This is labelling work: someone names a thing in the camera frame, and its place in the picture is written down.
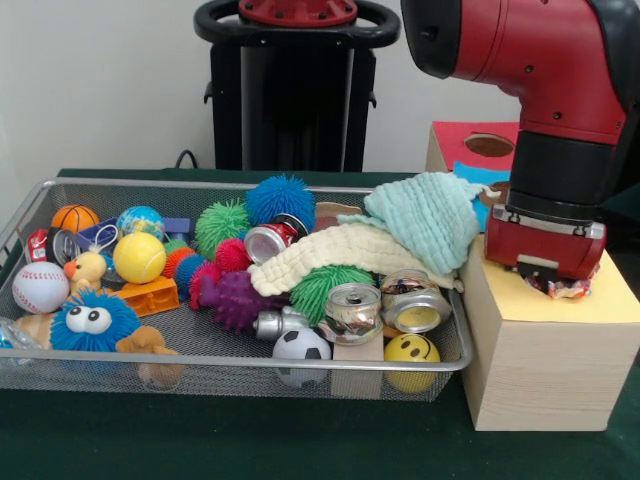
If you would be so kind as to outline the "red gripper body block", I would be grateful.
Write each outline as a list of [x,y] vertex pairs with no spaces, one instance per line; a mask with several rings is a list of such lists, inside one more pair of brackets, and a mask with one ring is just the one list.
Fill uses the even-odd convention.
[[607,229],[593,223],[586,235],[540,230],[489,216],[485,257],[509,267],[521,264],[553,269],[560,278],[587,279],[602,257]]

